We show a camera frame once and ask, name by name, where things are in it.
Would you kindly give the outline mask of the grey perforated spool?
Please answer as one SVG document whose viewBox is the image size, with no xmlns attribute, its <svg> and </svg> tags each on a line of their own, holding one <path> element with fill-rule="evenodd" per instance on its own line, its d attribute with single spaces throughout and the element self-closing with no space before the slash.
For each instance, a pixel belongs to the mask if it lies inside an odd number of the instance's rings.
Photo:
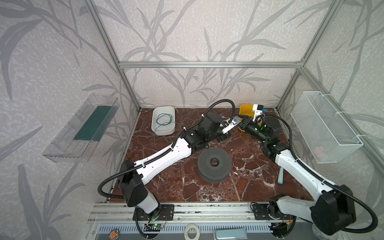
<svg viewBox="0 0 384 240">
<path fill-rule="evenodd" d="M 218 184 L 225 181 L 232 168 L 230 155 L 223 149 L 211 147 L 203 150 L 198 157 L 198 171 L 207 182 Z"/>
</svg>

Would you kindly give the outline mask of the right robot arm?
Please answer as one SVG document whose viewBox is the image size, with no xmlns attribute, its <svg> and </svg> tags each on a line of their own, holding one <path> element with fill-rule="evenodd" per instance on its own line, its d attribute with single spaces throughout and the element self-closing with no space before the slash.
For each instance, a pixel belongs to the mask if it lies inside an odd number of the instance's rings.
<svg viewBox="0 0 384 240">
<path fill-rule="evenodd" d="M 276 201 L 281 213 L 311 221 L 324 234 L 331 236 L 339 231 L 365 234 L 375 230 L 379 224 L 376 213 L 363 201 L 354 197 L 350 188 L 338 186 L 322 177 L 300 160 L 293 151 L 292 140 L 289 145 L 273 137 L 268 126 L 260 126 L 250 116 L 241 115 L 240 129 L 261 142 L 265 156 L 293 176 L 312 196 L 312 201 L 279 197 Z M 363 207 L 371 216 L 369 226 L 350 229 L 357 220 L 355 205 Z"/>
</svg>

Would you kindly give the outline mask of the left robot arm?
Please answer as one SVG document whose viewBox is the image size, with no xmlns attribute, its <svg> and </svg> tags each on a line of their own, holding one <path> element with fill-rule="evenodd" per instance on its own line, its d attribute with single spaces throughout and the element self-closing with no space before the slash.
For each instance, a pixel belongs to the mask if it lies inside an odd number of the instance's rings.
<svg viewBox="0 0 384 240">
<path fill-rule="evenodd" d="M 211 109 L 221 103 L 229 103 L 232 106 L 232 114 L 227 121 L 220 115 L 211 113 Z M 172 144 L 147 158 L 128 163 L 119 173 L 103 180 L 98 186 L 98 194 L 106 198 L 124 199 L 129 207 L 140 208 L 148 215 L 160 210 L 161 204 L 147 190 L 146 184 L 177 161 L 208 147 L 210 142 L 227 139 L 230 130 L 236 126 L 235 115 L 236 107 L 233 101 L 229 99 L 216 101 L 207 108 L 197 123 L 183 128 Z M 103 191 L 104 185 L 114 179 L 120 179 L 122 191 L 120 196 Z"/>
</svg>

